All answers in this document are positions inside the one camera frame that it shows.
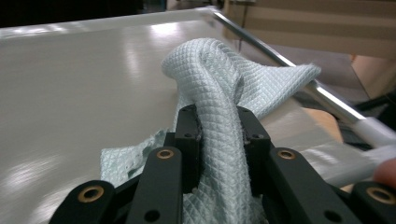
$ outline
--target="shiny surface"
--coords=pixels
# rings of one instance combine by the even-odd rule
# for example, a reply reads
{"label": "shiny surface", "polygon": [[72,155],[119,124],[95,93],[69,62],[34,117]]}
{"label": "shiny surface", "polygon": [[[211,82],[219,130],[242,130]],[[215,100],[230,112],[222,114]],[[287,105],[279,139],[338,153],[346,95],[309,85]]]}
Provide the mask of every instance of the shiny surface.
{"label": "shiny surface", "polygon": [[[76,23],[86,31],[57,24],[64,34],[2,35],[0,223],[47,223],[72,188],[100,178],[101,149],[136,145],[171,126],[177,86],[163,75],[162,59],[193,38],[225,40],[191,10],[156,15],[136,24],[134,17]],[[184,19],[173,22],[173,15]],[[301,151],[334,142],[293,101],[263,123],[277,146]],[[324,154],[319,171],[345,155]]]}
{"label": "shiny surface", "polygon": [[[227,28],[233,31],[236,35],[240,36],[246,40],[249,44],[256,47],[262,53],[267,55],[275,63],[281,66],[295,66],[294,63],[289,61],[287,58],[282,56],[276,50],[272,49],[269,45],[262,42],[259,38],[252,35],[245,29],[241,28],[239,25],[230,21],[219,12],[214,12],[214,17],[224,24]],[[347,105],[345,102],[335,97],[329,91],[326,91],[323,84],[318,83],[318,81],[313,80],[307,85],[308,91],[326,108],[331,110],[338,118],[342,119],[347,123],[355,123],[358,120],[365,119],[363,115],[357,112],[355,109]]]}

